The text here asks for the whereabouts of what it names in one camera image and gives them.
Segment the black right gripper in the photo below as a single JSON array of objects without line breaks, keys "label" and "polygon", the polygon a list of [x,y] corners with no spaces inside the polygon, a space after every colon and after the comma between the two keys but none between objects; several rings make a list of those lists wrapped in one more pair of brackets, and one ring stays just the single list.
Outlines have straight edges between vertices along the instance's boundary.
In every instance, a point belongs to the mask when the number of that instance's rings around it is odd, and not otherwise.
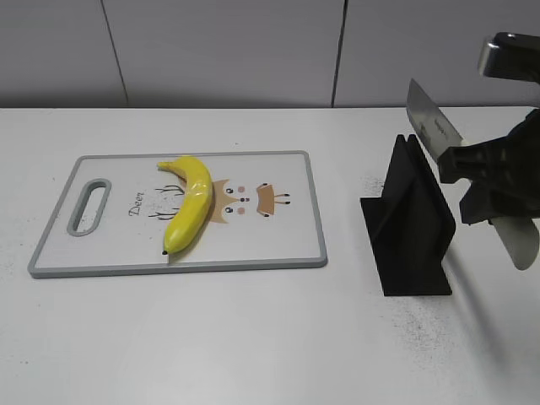
[{"label": "black right gripper", "polygon": [[[441,182],[472,181],[459,203],[461,221],[539,218],[539,109],[528,113],[506,137],[449,147],[437,161]],[[480,182],[505,182],[503,192]]]}]

